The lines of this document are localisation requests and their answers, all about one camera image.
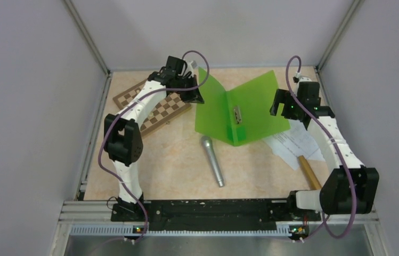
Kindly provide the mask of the green plastic folder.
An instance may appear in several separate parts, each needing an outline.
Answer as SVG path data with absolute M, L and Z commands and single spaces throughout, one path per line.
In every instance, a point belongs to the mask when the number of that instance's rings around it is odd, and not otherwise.
M 205 101 L 197 104 L 195 131 L 228 143 L 242 146 L 290 129 L 289 121 L 272 116 L 270 107 L 279 88 L 273 71 L 265 72 L 231 90 L 206 70 L 199 69 L 205 84 L 199 91 Z M 240 107 L 242 123 L 235 123 L 233 108 Z

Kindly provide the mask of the metal folder clip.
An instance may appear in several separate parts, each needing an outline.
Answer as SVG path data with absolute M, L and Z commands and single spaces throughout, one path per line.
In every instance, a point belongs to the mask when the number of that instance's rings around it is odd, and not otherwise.
M 234 118 L 235 118 L 235 123 L 237 125 L 242 123 L 242 116 L 241 116 L 241 111 L 239 106 L 235 106 L 233 108 L 233 113 L 234 113 Z

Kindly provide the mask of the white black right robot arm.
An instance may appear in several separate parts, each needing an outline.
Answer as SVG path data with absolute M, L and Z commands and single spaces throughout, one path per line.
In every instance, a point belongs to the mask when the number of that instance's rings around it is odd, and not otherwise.
M 365 166 L 343 138 L 334 112 L 321 105 L 320 85 L 296 74 L 293 94 L 277 89 L 270 108 L 272 116 L 300 121 L 320 149 L 330 171 L 321 189 L 293 191 L 286 204 L 286 214 L 301 219 L 307 210 L 333 214 L 368 214 L 372 211 L 379 173 Z

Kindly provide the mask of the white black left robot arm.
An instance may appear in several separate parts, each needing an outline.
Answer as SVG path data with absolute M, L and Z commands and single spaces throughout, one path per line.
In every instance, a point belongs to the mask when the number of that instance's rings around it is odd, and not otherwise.
M 184 102 L 204 102 L 194 74 L 196 66 L 194 61 L 169 56 L 159 71 L 148 76 L 140 92 L 124 109 L 115 115 L 108 114 L 104 120 L 103 150 L 120 182 L 118 203 L 124 206 L 124 214 L 131 220 L 138 220 L 144 214 L 144 206 L 139 203 L 143 193 L 137 163 L 143 152 L 141 126 L 170 94 L 177 93 Z

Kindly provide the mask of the white paper files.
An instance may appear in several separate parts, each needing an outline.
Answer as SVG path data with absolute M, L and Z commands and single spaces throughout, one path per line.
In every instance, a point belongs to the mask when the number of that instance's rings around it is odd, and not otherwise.
M 289 124 L 289 130 L 263 139 L 272 153 L 281 157 L 293 170 L 299 168 L 299 156 L 304 156 L 307 160 L 324 162 L 316 141 L 306 131 L 303 123 L 289 120 Z

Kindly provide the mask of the wooden chessboard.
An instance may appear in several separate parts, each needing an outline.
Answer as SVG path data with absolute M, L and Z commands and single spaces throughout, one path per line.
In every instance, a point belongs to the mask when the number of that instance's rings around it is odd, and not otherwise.
M 129 89 L 113 97 L 114 103 L 120 110 L 123 110 L 143 89 L 145 81 L 141 81 Z M 173 119 L 192 108 L 190 103 L 185 103 L 176 93 L 159 102 L 144 122 L 139 123 L 142 137 L 158 130 Z

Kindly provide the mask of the silver microphone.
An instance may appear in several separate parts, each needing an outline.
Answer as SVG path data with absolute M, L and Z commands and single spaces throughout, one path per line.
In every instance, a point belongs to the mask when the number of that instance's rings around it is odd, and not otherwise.
M 221 167 L 219 165 L 218 159 L 216 157 L 214 147 L 213 147 L 213 141 L 210 137 L 208 136 L 202 136 L 201 137 L 201 145 L 207 155 L 207 158 L 210 163 L 210 167 L 214 173 L 216 182 L 220 188 L 225 186 L 224 178 L 222 175 Z

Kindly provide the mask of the wooden rolling pin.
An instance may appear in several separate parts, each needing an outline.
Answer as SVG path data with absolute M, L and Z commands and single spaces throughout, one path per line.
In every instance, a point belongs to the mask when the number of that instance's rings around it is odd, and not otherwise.
M 307 159 L 303 155 L 298 156 L 297 159 L 310 188 L 312 190 L 320 190 L 322 186 Z

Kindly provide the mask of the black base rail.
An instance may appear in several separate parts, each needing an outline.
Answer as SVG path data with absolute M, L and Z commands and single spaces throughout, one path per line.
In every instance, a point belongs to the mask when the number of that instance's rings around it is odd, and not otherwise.
M 148 221 L 150 231 L 274 231 L 281 221 L 319 221 L 287 198 L 118 201 L 112 222 Z

